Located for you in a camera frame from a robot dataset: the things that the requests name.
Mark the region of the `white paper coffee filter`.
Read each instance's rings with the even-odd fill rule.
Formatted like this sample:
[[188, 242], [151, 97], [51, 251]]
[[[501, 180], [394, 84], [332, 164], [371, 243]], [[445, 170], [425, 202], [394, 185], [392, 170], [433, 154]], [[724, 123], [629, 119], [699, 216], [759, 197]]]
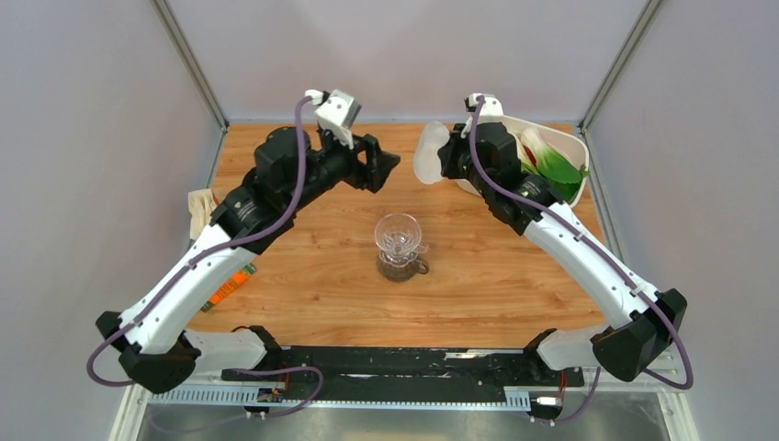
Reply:
[[413, 156], [413, 171], [422, 184], [432, 185], [443, 179], [438, 153], [449, 140], [449, 129], [443, 123], [432, 121], [425, 125]]

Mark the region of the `clear glass dripper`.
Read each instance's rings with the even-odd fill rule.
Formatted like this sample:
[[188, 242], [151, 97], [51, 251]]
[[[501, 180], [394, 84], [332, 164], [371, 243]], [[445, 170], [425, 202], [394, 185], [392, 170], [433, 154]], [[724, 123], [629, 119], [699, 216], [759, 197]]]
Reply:
[[396, 267], [407, 266], [429, 250], [420, 222], [407, 213], [383, 216], [375, 227], [374, 240], [379, 260]]

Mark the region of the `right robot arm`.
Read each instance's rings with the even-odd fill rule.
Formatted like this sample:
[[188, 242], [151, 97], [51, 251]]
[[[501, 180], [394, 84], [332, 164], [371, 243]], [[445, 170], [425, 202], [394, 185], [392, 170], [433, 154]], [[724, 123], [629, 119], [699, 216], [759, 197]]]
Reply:
[[688, 302], [676, 288], [660, 290], [630, 270], [581, 224], [571, 206], [544, 177], [522, 170], [518, 142], [499, 122], [469, 126], [429, 124], [414, 156], [425, 184], [464, 180], [491, 214], [550, 255], [593, 299], [601, 325], [575, 331], [552, 329], [534, 341], [524, 360], [526, 376], [547, 384], [564, 368], [601, 368], [624, 382], [646, 374], [671, 345], [685, 352], [679, 330]]

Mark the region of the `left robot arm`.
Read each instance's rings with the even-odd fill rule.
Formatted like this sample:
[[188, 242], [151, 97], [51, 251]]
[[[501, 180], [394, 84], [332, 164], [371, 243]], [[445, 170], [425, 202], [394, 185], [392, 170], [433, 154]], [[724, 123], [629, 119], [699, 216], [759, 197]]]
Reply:
[[204, 372], [247, 369], [263, 381], [277, 375], [281, 356], [264, 328], [203, 333], [188, 325], [219, 287], [293, 227], [300, 209], [339, 183], [378, 192], [401, 160], [371, 135], [349, 144], [331, 130], [318, 135], [321, 146], [313, 149], [304, 130], [271, 131], [255, 149], [254, 167], [158, 285], [131, 308], [98, 317], [103, 346], [118, 351], [128, 384], [164, 393]]

